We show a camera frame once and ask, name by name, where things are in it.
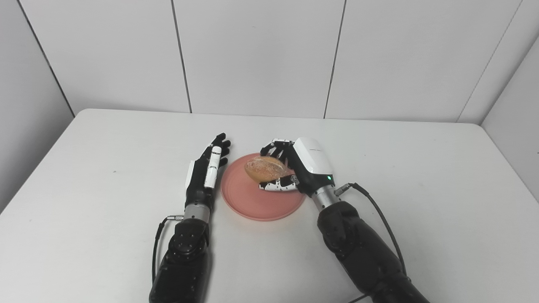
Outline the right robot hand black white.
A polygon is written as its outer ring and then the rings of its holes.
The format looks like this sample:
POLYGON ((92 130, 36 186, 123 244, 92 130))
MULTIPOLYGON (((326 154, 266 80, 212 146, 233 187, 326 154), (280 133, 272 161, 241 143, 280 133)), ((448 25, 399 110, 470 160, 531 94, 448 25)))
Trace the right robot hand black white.
POLYGON ((262 157, 272 157, 292 171, 274 180, 260 182, 264 191, 295 191, 311 197, 320 188, 334 186, 333 168, 320 143, 309 137, 294 141, 275 138, 261 149, 262 157))

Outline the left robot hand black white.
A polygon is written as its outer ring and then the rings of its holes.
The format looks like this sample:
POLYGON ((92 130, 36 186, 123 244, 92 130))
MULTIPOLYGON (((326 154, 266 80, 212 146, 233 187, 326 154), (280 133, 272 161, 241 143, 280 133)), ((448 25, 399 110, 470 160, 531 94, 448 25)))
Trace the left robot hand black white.
POLYGON ((218 165, 216 165, 217 171, 221 167, 227 165, 227 156, 230 153, 231 141, 227 140, 225 133, 218 134, 208 147, 204 150, 202 155, 194 161, 192 166, 191 177, 186 188, 186 201, 185 207, 189 205, 204 205, 208 209, 213 209, 214 206, 214 187, 205 186, 206 175, 208 168, 211 166, 211 157, 214 147, 221 148, 221 155, 219 156, 218 165))

